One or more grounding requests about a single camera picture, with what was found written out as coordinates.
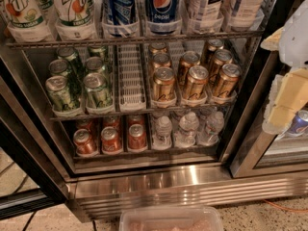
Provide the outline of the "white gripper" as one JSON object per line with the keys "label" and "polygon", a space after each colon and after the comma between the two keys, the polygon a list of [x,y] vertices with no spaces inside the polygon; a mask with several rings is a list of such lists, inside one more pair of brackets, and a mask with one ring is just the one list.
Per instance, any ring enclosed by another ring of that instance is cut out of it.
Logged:
{"label": "white gripper", "polygon": [[297,68],[282,76],[277,74],[269,91],[262,129],[278,135],[290,127],[295,114],[308,103],[308,0],[272,35],[261,42],[261,48],[279,49],[280,61]]}

